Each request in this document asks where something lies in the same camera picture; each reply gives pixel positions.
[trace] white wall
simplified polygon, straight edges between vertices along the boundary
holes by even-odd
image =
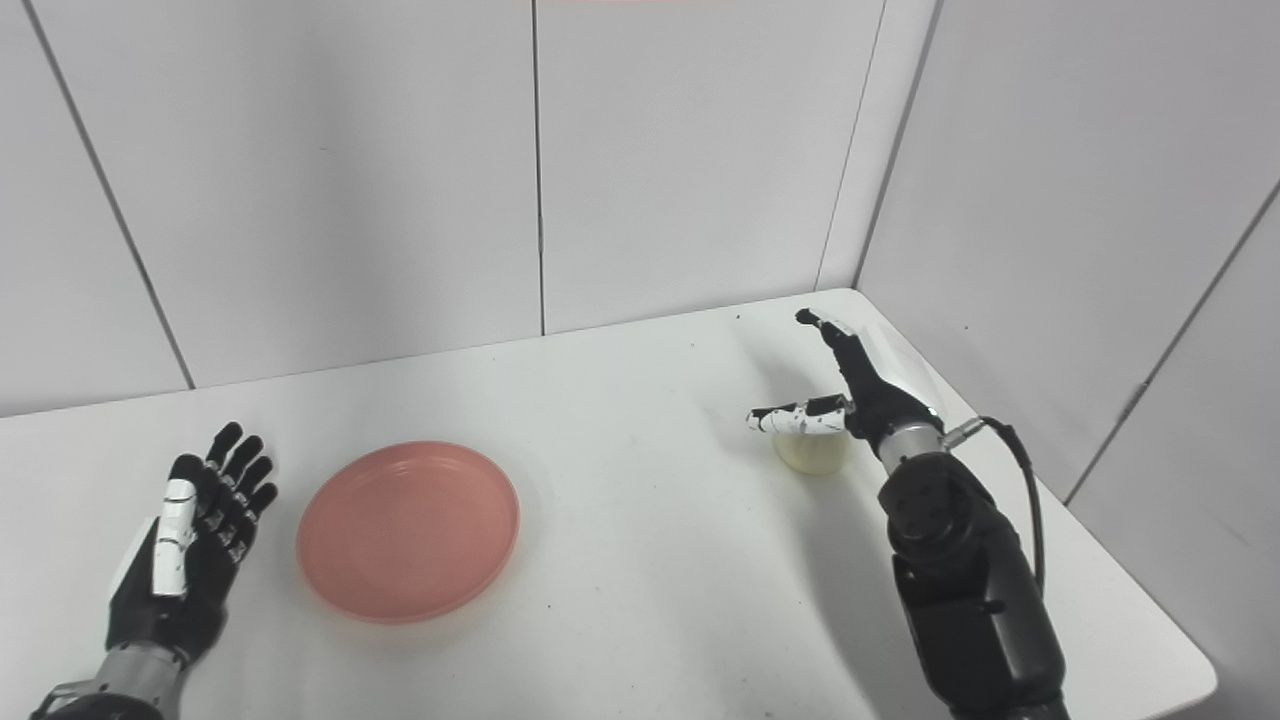
[[[1280,714],[1276,277],[1272,205],[1071,502],[1217,666],[1185,720]]]
[[[1212,657],[1280,708],[1280,5],[945,3],[860,288]],[[1124,692],[1124,679],[1117,679]]]
[[[36,8],[196,384],[539,333],[527,3]]]
[[[850,159],[878,187],[929,5],[539,3],[547,329],[851,278],[856,219],[823,252],[872,49],[884,61]],[[860,190],[846,211],[870,208]]]
[[[943,4],[860,290],[1065,496],[1280,169],[1280,4]]]
[[[0,415],[186,387],[20,3],[0,99]]]
[[[847,286],[934,5],[33,1],[197,386]]]

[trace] white table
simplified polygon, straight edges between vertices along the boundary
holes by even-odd
[[[0,717],[97,667],[137,523],[174,455],[202,452],[229,419],[266,439],[280,500],[186,720],[946,717],[893,591],[879,464],[855,443],[840,475],[801,478],[744,427],[753,406],[844,389],[818,333],[791,319],[805,305],[896,336],[860,295],[831,291],[0,420]],[[936,380],[948,425],[974,414]],[[420,438],[508,473],[517,550],[443,618],[342,618],[297,570],[302,510],[348,461]],[[998,439],[957,455],[1029,537]],[[1073,716],[1155,717],[1212,692],[1206,657],[1042,497]]]

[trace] panel seam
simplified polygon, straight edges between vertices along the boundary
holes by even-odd
[[[840,209],[840,196],[845,190],[845,176],[849,174],[849,159],[854,154],[854,138],[858,136],[858,120],[863,117],[863,101],[867,100],[867,85],[872,78],[872,67],[876,64],[876,49],[879,46],[881,28],[884,27],[884,8],[888,0],[881,3],[881,14],[876,20],[876,36],[872,38],[872,51],[867,58],[867,70],[863,73],[863,91],[858,94],[858,108],[854,110],[854,127],[849,131],[849,145],[845,146],[845,163],[840,168],[840,181],[836,183],[836,201],[831,204],[831,219],[827,220],[827,238],[822,243],[822,255],[818,256],[818,272],[813,278],[813,290],[818,291],[822,281],[822,266],[827,261],[827,247],[831,245],[831,231],[836,227],[836,213]]]
[[[538,318],[539,333],[547,334],[547,273],[544,269],[545,240],[543,232],[543,127],[540,87],[538,79],[538,0],[529,0],[534,46],[534,183],[538,195]]]
[[[1231,264],[1235,263],[1235,259],[1236,256],[1239,256],[1240,250],[1243,250],[1244,245],[1249,241],[1251,237],[1253,237],[1253,231],[1257,229],[1258,224],[1262,222],[1262,218],[1267,214],[1267,210],[1271,209],[1271,205],[1275,202],[1277,193],[1280,193],[1280,179],[1276,181],[1276,183],[1271,187],[1271,192],[1268,192],[1267,196],[1262,200],[1262,205],[1258,206],[1258,210],[1253,214],[1253,218],[1249,220],[1249,224],[1245,225],[1244,232],[1240,233],[1240,237],[1235,241],[1235,245],[1233,245],[1231,250],[1226,254],[1226,259],[1222,260],[1222,264],[1219,265],[1217,272],[1213,273],[1213,277],[1208,281],[1208,286],[1204,287],[1204,292],[1201,293],[1201,296],[1196,300],[1196,305],[1192,306],[1190,313],[1188,313],[1187,318],[1183,319],[1183,323],[1181,325],[1179,325],[1178,332],[1174,333],[1174,338],[1169,341],[1169,345],[1165,347],[1165,351],[1160,354],[1160,357],[1156,360],[1156,364],[1152,366],[1151,372],[1147,373],[1147,378],[1143,379],[1142,383],[1138,386],[1138,392],[1125,405],[1125,409],[1120,413],[1120,416],[1116,419],[1115,425],[1111,427],[1111,432],[1108,432],[1107,437],[1102,439],[1102,445],[1098,446],[1097,452],[1094,452],[1093,457],[1089,459],[1089,464],[1084,466],[1084,471],[1082,471],[1080,478],[1075,480],[1075,484],[1071,487],[1071,492],[1066,493],[1066,500],[1062,501],[1062,505],[1069,506],[1071,501],[1075,500],[1076,493],[1080,492],[1080,488],[1084,487],[1084,480],[1089,479],[1089,475],[1093,473],[1093,469],[1097,466],[1098,461],[1106,454],[1107,448],[1111,447],[1111,442],[1120,433],[1120,428],[1123,428],[1125,421],[1129,420],[1129,416],[1133,415],[1134,409],[1142,401],[1142,396],[1147,392],[1147,388],[1149,388],[1151,384],[1156,380],[1156,375],[1158,375],[1160,372],[1165,368],[1165,363],[1169,361],[1170,355],[1174,354],[1174,350],[1183,341],[1183,337],[1187,334],[1188,328],[1190,328],[1192,323],[1196,322],[1196,318],[1199,315],[1201,310],[1204,309],[1204,304],[1208,301],[1210,296],[1213,295],[1213,291],[1217,290],[1219,283],[1222,282],[1222,277],[1226,275],[1226,272],[1231,268]]]
[[[88,129],[84,127],[84,119],[81,117],[79,109],[76,106],[76,100],[72,97],[70,88],[67,85],[67,78],[63,76],[58,59],[54,56],[54,47],[49,42],[49,36],[45,35],[44,26],[40,23],[40,15],[36,14],[36,6],[32,4],[32,0],[22,0],[22,6],[27,10],[27,18],[31,20],[31,27],[36,32],[36,40],[40,42],[41,50],[45,53],[45,60],[49,63],[49,69],[54,73],[54,81],[58,83],[58,90],[61,92],[63,101],[67,104],[67,110],[70,113],[72,123],[76,126],[77,135],[79,135],[81,145],[84,146],[84,152],[88,155],[88,161],[93,168],[93,174],[97,176],[97,182],[102,188],[102,195],[106,196],[106,202],[111,208],[111,215],[115,218],[115,224],[120,231],[120,236],[124,238],[124,245],[129,250],[129,256],[133,259],[133,266],[138,270],[138,277],[142,278],[142,286],[147,291],[147,297],[151,299],[151,307],[155,310],[156,318],[160,320],[160,328],[164,331],[165,340],[169,341],[169,350],[178,361],[178,369],[182,370],[182,379],[187,383],[187,389],[196,389],[196,383],[191,378],[191,369],[187,366],[187,359],[183,357],[182,348],[178,347],[178,338],[174,337],[173,327],[169,324],[169,318],[165,315],[164,307],[160,305],[160,297],[156,295],[155,283],[151,282],[151,274],[147,273],[146,264],[142,261],[142,254],[138,252],[138,246],[133,242],[133,234],[129,232],[129,225],[124,220],[124,213],[120,210],[120,204],[116,201],[115,192],[111,190],[111,183],[106,179],[106,170],[102,168],[102,163],[97,156],[97,150],[93,149],[93,142],[88,137]]]
[[[911,109],[915,108],[915,95],[920,88],[920,78],[924,77],[924,65],[929,59],[929,49],[933,47],[933,33],[938,27],[938,18],[942,15],[945,0],[936,0],[933,14],[929,17],[929,28],[924,33],[924,46],[920,49],[920,60],[915,64],[915,76],[911,78],[911,90],[908,91],[906,104],[902,106],[902,119],[897,123],[897,132],[893,135],[893,147],[888,154],[888,163],[884,165],[884,177],[881,178],[879,192],[876,195],[876,208],[872,210],[872,219],[867,224],[867,238],[863,241],[861,252],[858,255],[858,266],[854,269],[854,288],[858,288],[863,279],[863,268],[867,265],[867,254],[872,249],[872,237],[876,234],[876,225],[879,223],[881,209],[884,206],[884,196],[888,192],[890,179],[893,177],[893,167],[897,164],[897,154],[902,147],[902,137],[906,135],[906,123],[911,118]]]

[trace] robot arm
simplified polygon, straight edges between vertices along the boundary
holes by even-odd
[[[1012,428],[975,418],[946,433],[933,409],[881,377],[858,334],[809,309],[796,320],[817,327],[835,352],[850,391],[845,427],[888,473],[878,500],[929,687],[959,720],[1068,720],[1066,665],[1041,598],[1039,537],[1033,574],[1009,519],[950,452],[983,427],[996,429],[1030,484],[1039,528],[1030,460]],[[823,398],[822,409],[832,405],[838,402]],[[759,410],[748,421],[765,432],[805,432],[787,423],[804,407]]]
[[[221,633],[227,594],[276,496],[262,483],[271,471],[262,439],[242,437],[230,423],[205,459],[174,461],[161,512],[111,597],[106,659],[93,679],[54,688],[32,720],[175,715],[178,678]]]

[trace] pink plate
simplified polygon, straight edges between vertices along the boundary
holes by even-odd
[[[329,478],[298,525],[298,564],[342,612],[412,623],[480,594],[518,528],[516,491],[493,461],[447,442],[406,442]]]

